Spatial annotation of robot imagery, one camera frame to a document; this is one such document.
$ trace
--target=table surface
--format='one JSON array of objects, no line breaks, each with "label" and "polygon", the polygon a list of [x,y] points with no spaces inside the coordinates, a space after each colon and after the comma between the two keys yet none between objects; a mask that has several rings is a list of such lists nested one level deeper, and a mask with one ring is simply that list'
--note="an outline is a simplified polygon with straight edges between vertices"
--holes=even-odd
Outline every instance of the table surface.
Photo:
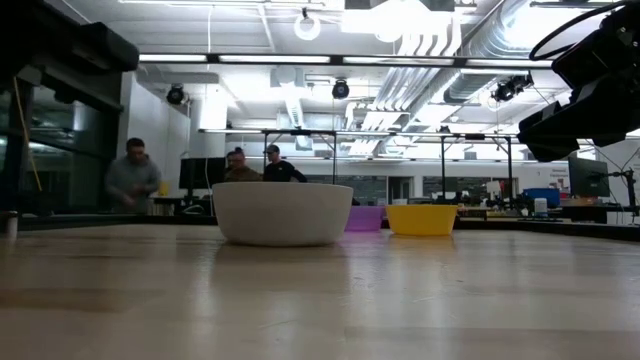
[{"label": "table surface", "polygon": [[12,360],[640,358],[640,247],[509,231],[224,244],[216,227],[21,233],[0,247]]}]

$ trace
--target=blue bin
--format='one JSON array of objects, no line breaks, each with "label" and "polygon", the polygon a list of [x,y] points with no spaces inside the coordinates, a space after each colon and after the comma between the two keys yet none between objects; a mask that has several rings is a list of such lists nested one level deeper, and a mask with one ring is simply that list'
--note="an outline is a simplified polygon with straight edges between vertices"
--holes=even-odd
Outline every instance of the blue bin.
[{"label": "blue bin", "polygon": [[560,206],[559,189],[524,189],[522,193],[532,199],[547,199],[547,206],[549,208]]}]

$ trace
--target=yellow bowl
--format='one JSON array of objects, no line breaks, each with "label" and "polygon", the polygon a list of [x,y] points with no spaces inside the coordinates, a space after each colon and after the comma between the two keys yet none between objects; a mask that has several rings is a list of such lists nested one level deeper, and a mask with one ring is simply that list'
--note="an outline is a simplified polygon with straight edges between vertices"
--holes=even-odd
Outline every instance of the yellow bowl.
[{"label": "yellow bowl", "polygon": [[456,205],[388,205],[389,227],[398,235],[451,235]]}]

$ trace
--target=glass wall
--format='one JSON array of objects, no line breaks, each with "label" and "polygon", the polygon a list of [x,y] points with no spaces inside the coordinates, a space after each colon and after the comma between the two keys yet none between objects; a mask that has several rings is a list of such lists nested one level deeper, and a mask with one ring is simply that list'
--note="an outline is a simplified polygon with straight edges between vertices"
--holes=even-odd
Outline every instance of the glass wall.
[{"label": "glass wall", "polygon": [[27,153],[23,122],[13,108],[17,97],[5,92],[0,96],[2,208],[22,211],[15,200],[22,199],[46,202],[54,214],[108,211],[103,179],[115,157],[118,112],[101,112],[52,89],[19,84],[29,146]]},{"label": "glass wall", "polygon": [[[331,184],[331,175],[307,175],[310,183]],[[353,198],[361,205],[386,204],[387,177],[386,176],[346,176],[336,177],[336,185],[353,188]]]},{"label": "glass wall", "polygon": [[0,174],[4,171],[4,159],[7,155],[7,137],[0,136]]},{"label": "glass wall", "polygon": [[0,94],[0,129],[9,126],[9,106],[11,104],[11,94],[8,92]]},{"label": "glass wall", "polygon": [[[460,191],[463,196],[468,196],[472,200],[489,198],[489,192],[487,191],[487,183],[491,181],[499,181],[503,189],[507,189],[509,185],[508,178],[490,178],[490,177],[446,177],[445,188],[447,191],[447,198],[452,199],[455,193]],[[518,191],[518,179],[514,178],[514,194]],[[422,191],[424,197],[431,197],[437,199],[438,196],[442,196],[442,177],[439,176],[425,176],[422,180]]]},{"label": "glass wall", "polygon": [[104,165],[100,159],[34,142],[29,143],[29,151],[33,162],[27,161],[21,188],[26,192],[40,192],[41,188],[54,213],[91,213],[108,206],[102,201]]},{"label": "glass wall", "polygon": [[79,101],[56,99],[53,90],[34,89],[31,137],[65,148],[110,156],[115,151],[117,118]]}]

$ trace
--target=baseball cap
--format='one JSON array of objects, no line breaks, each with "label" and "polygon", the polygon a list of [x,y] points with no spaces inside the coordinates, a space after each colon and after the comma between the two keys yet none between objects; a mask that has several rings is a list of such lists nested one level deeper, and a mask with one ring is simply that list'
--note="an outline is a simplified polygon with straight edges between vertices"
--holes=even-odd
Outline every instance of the baseball cap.
[{"label": "baseball cap", "polygon": [[280,148],[277,145],[269,145],[267,146],[267,150],[265,150],[266,154],[269,153],[280,153]]}]

